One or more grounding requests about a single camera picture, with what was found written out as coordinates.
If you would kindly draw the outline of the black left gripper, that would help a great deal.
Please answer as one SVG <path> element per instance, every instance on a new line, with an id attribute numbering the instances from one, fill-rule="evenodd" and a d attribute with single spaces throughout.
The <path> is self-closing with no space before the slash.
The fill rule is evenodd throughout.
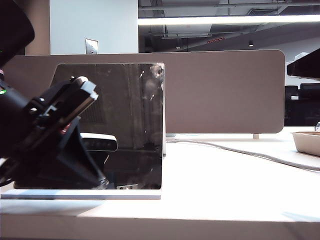
<path id="1" fill-rule="evenodd" d="M 4 174 L 37 176 L 53 165 L 59 189 L 106 189 L 108 179 L 80 136 L 79 114 L 26 109 L 4 115 Z"/>

